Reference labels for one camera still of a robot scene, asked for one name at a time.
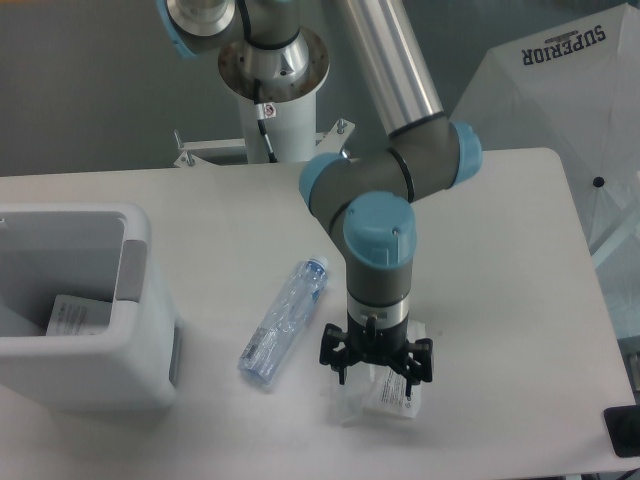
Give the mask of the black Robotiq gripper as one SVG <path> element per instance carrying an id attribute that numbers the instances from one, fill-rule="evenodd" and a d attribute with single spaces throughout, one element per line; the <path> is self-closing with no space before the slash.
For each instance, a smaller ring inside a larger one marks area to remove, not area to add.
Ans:
<path id="1" fill-rule="evenodd" d="M 319 362 L 338 374 L 340 385 L 346 384 L 347 369 L 360 362 L 388 365 L 406 380 L 405 397 L 409 398 L 414 386 L 433 381 L 433 340 L 409 342 L 407 329 L 408 318 L 379 329 L 349 317 L 347 332 L 328 323 L 322 334 Z"/>

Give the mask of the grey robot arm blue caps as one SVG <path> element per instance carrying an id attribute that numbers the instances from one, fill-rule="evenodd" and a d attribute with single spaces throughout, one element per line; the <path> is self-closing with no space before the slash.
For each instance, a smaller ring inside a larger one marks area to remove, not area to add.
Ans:
<path id="1" fill-rule="evenodd" d="M 387 142 L 353 160 L 313 155 L 299 178 L 309 212 L 346 269 L 347 324 L 325 327 L 319 360 L 339 375 L 358 363 L 386 366 L 414 387 L 433 378 L 433 343 L 407 335 L 417 243 L 412 205 L 471 179 L 482 147 L 468 124 L 446 116 L 401 2 L 337 7 Z M 287 101 L 324 79 L 300 3 L 160 1 L 156 8 L 180 55 L 218 52 L 228 88 L 249 103 L 246 145 L 263 161 L 281 161 L 291 135 L 278 134 L 275 120 Z"/>

